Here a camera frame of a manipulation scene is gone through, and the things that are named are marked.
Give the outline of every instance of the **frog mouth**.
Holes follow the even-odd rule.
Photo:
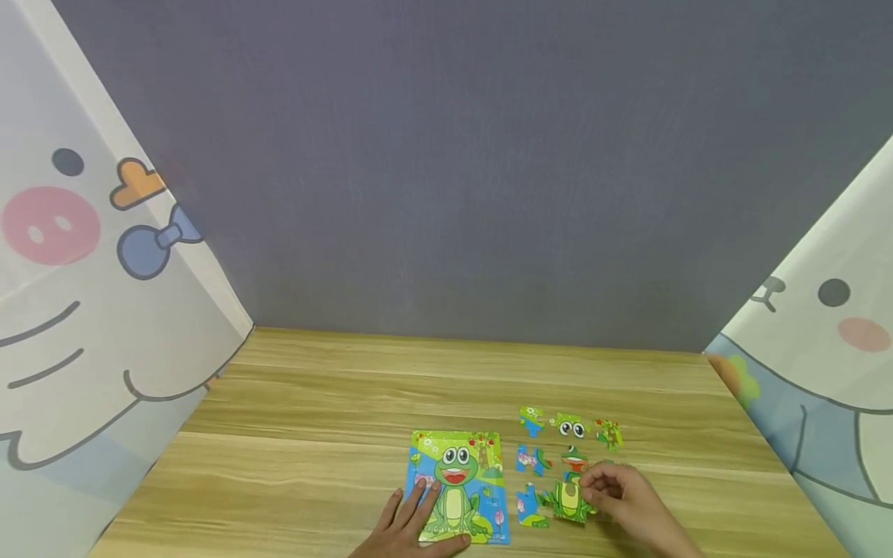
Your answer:
[[[458,484],[468,476],[466,469],[444,469],[444,479],[450,484]]]

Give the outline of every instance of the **person's left hand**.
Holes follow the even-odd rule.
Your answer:
[[[419,535],[431,516],[434,503],[440,496],[440,481],[435,480],[428,495],[421,501],[425,492],[425,480],[415,483],[403,507],[400,498],[403,490],[398,488],[381,511],[378,525],[372,530],[369,538],[363,541],[347,558],[449,558],[468,547],[471,537],[456,537],[438,541],[430,546],[419,545]]]

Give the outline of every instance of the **cartoon eye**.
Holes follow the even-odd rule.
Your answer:
[[[828,279],[819,287],[819,302],[834,308],[849,300],[849,285],[843,279]]]

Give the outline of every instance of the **wooden table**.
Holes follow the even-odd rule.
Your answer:
[[[709,556],[846,555],[701,355],[283,329],[251,336],[92,555],[346,556],[404,485],[413,429],[502,435],[512,543],[464,556],[641,554],[606,516],[518,525],[522,404],[619,421],[615,459]]]

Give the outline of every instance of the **hand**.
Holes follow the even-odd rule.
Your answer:
[[[651,552],[663,558],[703,558],[642,473],[629,465],[601,462],[580,478],[583,499],[610,514]]]
[[[440,496],[440,481],[435,480],[428,495],[419,499],[425,492],[425,481],[420,480],[409,493],[406,503],[400,506],[403,490],[398,488],[381,511],[378,525],[369,538],[363,541],[347,558],[448,558],[468,547],[472,538],[466,535],[438,541],[433,545],[419,545],[419,535],[431,516],[434,503]]]

